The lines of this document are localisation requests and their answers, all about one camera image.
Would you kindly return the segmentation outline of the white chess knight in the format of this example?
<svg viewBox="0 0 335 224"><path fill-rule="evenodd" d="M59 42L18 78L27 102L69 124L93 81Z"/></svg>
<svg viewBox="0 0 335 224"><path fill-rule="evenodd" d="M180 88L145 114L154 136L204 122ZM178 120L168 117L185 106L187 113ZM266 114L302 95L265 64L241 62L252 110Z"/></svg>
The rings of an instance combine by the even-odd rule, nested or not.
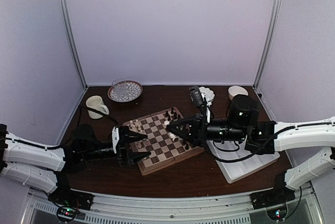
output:
<svg viewBox="0 0 335 224"><path fill-rule="evenodd" d="M137 127L135 125L131 126L131 130L134 131L134 132L138 132L138 129L137 129Z"/></svg>

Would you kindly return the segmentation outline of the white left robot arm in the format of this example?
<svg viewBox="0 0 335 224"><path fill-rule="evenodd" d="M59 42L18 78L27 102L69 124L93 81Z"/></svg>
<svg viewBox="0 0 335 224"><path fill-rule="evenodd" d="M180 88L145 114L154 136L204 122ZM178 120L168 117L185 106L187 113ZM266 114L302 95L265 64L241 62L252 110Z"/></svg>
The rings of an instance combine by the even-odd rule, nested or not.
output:
<svg viewBox="0 0 335 224"><path fill-rule="evenodd" d="M150 152L133 152L130 144L147 135L127 126L114 127L110 140L101 142L89 124L81 124L71 133L70 145L44 145L20 138L1 125L1 176L42 190L64 205L75 201L67 175L86 169L93 161L116 159L129 167L150 156Z"/></svg>

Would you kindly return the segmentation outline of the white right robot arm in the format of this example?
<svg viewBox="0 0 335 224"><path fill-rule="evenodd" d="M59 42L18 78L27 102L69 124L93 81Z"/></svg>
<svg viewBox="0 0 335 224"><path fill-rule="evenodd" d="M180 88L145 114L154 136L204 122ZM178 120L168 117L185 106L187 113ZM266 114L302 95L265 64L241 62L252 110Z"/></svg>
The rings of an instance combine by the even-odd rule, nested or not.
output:
<svg viewBox="0 0 335 224"><path fill-rule="evenodd" d="M212 119L207 102L199 95L192 95L192 102L200 110L193 117L183 118L167 125L170 133L195 147L209 149L208 141L244 142L250 153L242 158L222 163L237 163L255 155L273 154L288 149L321 147L321 151L307 161L276 176L274 188L268 198L279 204L288 192L297 190L305 182L318 177L334 167L334 118L310 122L259 122L258 102L247 95L236 95L228 109L227 118Z"/></svg>

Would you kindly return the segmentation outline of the dark chess pieces row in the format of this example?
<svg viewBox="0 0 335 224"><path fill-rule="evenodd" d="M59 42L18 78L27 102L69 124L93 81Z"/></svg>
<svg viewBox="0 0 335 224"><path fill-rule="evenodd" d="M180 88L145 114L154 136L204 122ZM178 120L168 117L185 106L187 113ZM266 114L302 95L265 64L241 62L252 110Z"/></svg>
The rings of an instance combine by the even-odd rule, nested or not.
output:
<svg viewBox="0 0 335 224"><path fill-rule="evenodd" d="M176 107L171 107L163 113L164 121L163 124L165 126L171 124L171 123L180 123L180 120L183 118L183 115L180 113L180 111Z"/></svg>

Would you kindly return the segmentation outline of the wooden chess board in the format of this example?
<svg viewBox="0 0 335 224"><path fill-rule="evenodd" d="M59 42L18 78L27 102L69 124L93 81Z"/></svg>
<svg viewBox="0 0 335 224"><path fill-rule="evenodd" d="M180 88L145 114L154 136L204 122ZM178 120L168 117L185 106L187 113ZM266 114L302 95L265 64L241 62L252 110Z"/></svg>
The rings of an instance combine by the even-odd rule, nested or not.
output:
<svg viewBox="0 0 335 224"><path fill-rule="evenodd" d="M140 118L139 125L135 125L135 120L132 119L133 125L142 126L142 131L137 133L147 135L143 141L144 148L138 149L136 142L131 143L130 147L134 152L148 151L151 155L138 162L138 167L141 175L145 176L154 173L158 170L164 169L175 163L184 161L193 156L201 154L204 149L201 147L193 147L187 145L186 142L178 137L178 140L173 142L169 137L169 132L163 124L165 110L152 113ZM123 123L124 126L129 127L130 121Z"/></svg>

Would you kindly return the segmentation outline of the cream round bowl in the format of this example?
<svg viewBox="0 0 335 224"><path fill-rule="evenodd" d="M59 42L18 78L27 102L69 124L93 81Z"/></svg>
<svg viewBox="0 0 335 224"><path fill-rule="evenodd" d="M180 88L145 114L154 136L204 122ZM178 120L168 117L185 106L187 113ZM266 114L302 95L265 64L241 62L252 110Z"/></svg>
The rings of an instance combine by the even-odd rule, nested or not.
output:
<svg viewBox="0 0 335 224"><path fill-rule="evenodd" d="M228 97L229 97L230 100L233 100L233 98L237 95L248 96L249 93L245 88L243 88L241 86L234 85L234 86L231 86L231 87L228 88Z"/></svg>

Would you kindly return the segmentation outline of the white plastic divided tray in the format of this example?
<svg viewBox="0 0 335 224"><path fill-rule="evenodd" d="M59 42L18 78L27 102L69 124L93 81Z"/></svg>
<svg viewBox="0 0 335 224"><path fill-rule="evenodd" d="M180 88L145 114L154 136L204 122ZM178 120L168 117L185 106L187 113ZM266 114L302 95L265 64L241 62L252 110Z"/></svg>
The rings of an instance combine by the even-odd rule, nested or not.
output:
<svg viewBox="0 0 335 224"><path fill-rule="evenodd" d="M238 143L237 141L225 141L224 143L217 143L208 141L208 146L211 153L220 159L234 160L251 154L251 152L244 149L245 142ZM241 180L271 164L276 162L280 154L254 155L244 161L235 163L223 163L216 161L226 181L232 184Z"/></svg>

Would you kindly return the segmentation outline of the white scalloped bowl black rim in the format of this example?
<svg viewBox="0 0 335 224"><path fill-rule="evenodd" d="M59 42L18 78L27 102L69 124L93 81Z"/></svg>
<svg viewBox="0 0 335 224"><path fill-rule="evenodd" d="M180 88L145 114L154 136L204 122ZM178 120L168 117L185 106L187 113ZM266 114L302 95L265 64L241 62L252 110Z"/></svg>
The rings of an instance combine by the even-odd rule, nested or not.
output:
<svg viewBox="0 0 335 224"><path fill-rule="evenodd" d="M211 106L212 105L212 102L215 98L215 93L213 90L211 90L210 88L208 87L204 87L204 86L200 86L199 87L199 91L202 95L202 98L203 99L206 99L206 102L207 102L207 105L208 106Z"/></svg>

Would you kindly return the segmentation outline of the cream ceramic mug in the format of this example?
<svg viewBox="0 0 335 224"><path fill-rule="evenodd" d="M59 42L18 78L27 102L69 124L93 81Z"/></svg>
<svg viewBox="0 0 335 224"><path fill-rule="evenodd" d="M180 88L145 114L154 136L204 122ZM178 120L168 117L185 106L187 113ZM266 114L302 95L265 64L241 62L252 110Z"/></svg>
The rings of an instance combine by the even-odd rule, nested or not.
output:
<svg viewBox="0 0 335 224"><path fill-rule="evenodd" d="M108 107L104 104L104 101L103 101L102 97L100 97L98 95L94 95L94 96L89 97L86 100L86 106L89 107L89 108L95 109L97 111L100 111L101 113L103 113L105 115L109 115ZM91 110L88 111L88 114L92 119L100 119L100 118L103 117L102 115L100 115L98 113L95 113Z"/></svg>

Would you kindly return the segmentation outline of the patterned brown rim plate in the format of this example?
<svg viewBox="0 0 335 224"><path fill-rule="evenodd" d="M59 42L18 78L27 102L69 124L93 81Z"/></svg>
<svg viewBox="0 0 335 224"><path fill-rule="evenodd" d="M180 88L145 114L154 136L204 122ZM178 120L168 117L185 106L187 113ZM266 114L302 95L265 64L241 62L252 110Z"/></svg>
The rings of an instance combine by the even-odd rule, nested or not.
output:
<svg viewBox="0 0 335 224"><path fill-rule="evenodd" d="M143 91L142 86L136 81L126 81L127 82L127 95L122 98L115 96L113 87L111 86L108 90L108 97L114 102L127 103L137 99Z"/></svg>

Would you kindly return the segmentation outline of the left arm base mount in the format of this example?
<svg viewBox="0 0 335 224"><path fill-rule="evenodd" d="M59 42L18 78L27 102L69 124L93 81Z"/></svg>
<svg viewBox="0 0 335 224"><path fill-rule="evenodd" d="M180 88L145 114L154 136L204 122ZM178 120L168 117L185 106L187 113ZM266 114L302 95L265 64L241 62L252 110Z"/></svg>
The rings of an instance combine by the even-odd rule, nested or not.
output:
<svg viewBox="0 0 335 224"><path fill-rule="evenodd" d="M57 179L56 189L52 193L46 193L47 198L57 206L56 217L63 223L73 221L80 210L90 210L93 204L94 195L74 191L70 188L68 178L65 174L54 172Z"/></svg>

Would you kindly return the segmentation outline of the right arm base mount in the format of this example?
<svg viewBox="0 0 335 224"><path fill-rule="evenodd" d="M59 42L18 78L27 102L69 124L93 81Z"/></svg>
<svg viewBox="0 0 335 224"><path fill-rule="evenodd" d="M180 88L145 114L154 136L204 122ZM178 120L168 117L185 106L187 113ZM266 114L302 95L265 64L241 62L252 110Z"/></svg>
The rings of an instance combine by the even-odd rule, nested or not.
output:
<svg viewBox="0 0 335 224"><path fill-rule="evenodd" d="M299 200L293 210L288 210L287 202L294 200L295 190L286 187L285 172L275 177L274 187L261 192L250 194L253 209L269 208L266 210L267 216L276 223L284 222L290 218L298 209L302 198L302 187L299 187Z"/></svg>

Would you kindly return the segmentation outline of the right aluminium frame post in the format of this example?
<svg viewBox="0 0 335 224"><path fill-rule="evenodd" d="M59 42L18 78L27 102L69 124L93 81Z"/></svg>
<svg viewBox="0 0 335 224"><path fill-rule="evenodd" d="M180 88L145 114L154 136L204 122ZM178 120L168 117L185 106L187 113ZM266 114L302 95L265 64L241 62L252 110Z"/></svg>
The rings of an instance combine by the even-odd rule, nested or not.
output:
<svg viewBox="0 0 335 224"><path fill-rule="evenodd" d="M273 0L272 11L270 15L269 26L267 29L267 34L265 38L265 43L260 59L260 64L258 67L258 71L256 73L256 77L253 83L253 88L257 91L259 89L261 78L265 70L266 62L270 54L270 49L272 45L272 41L275 34L276 23L278 21L278 17L281 10L282 0Z"/></svg>

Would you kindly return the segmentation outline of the aluminium frame post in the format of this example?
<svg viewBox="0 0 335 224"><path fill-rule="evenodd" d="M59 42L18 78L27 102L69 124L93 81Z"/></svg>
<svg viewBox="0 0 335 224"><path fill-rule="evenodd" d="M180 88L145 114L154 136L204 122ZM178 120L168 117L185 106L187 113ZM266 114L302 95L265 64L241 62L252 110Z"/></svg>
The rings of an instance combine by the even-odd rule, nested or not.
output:
<svg viewBox="0 0 335 224"><path fill-rule="evenodd" d="M66 33L66 37L67 37L69 47L70 47L71 57L73 59L75 70L78 74L81 86L83 90L86 90L88 86L87 86L86 79L84 77L82 65L80 63L79 55L78 55L76 44L75 44L68 5L67 5L66 0L59 0L59 1L60 1L60 7L61 7L63 21L65 25L65 33Z"/></svg>
<svg viewBox="0 0 335 224"><path fill-rule="evenodd" d="M258 67L258 71L256 73L256 77L253 83L253 88L257 91L259 89L261 78L265 70L266 62L270 54L270 49L272 45L272 41L275 34L276 23L278 21L278 17L281 10L282 0L273 0L272 11L270 15L269 26L267 29L267 34L265 38L265 43L260 59L260 64Z"/></svg>

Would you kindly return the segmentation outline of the left aluminium frame post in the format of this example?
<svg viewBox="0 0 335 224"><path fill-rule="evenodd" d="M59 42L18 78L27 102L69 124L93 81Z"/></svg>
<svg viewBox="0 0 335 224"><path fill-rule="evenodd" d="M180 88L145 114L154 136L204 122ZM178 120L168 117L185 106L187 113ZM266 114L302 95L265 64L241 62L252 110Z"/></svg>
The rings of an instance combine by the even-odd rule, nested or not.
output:
<svg viewBox="0 0 335 224"><path fill-rule="evenodd" d="M81 86L83 90L86 90L88 86L87 86L86 79L84 77L82 65L80 63L79 55L78 55L76 44L75 44L68 5L67 5L66 0L59 0L59 1L60 1L60 7L61 7L63 21L65 25L65 33L66 33L66 37L67 37L69 47L70 47L71 57L73 59L75 70L78 74Z"/></svg>

